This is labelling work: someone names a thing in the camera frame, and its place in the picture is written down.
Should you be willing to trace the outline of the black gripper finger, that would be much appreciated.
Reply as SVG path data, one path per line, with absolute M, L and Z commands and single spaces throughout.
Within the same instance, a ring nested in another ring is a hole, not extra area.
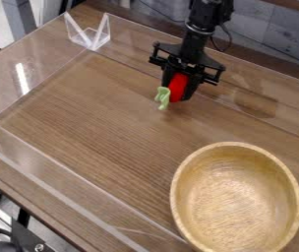
M 193 95 L 193 92 L 197 89 L 197 86 L 203 83 L 203 77 L 200 74 L 195 74 L 187 79 L 187 87 L 184 90 L 183 101 L 189 100 Z
M 161 86 L 168 87 L 171 80 L 175 76 L 175 68 L 171 64 L 165 64 L 164 69 L 163 69 L 163 79 L 161 79 Z

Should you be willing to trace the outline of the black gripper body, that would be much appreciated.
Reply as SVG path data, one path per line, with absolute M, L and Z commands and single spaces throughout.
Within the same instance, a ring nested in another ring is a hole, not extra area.
M 200 75 L 203 83 L 216 86 L 225 67 L 203 51 L 197 52 L 197 56 L 193 59 L 184 59 L 180 55 L 180 50 L 181 46 L 179 44 L 156 41 L 148 62 L 157 65 L 161 69 L 171 65 L 173 70 L 184 75 Z

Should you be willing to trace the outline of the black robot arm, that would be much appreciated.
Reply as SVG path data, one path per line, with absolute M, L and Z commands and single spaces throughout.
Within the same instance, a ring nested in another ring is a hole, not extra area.
M 169 102 L 189 100 L 203 83 L 216 86 L 225 67 L 204 52 L 207 41 L 219 51 L 212 35 L 216 28 L 228 33 L 233 0 L 189 0 L 185 34 L 180 44 L 156 41 L 149 62 L 163 70 L 161 87 Z

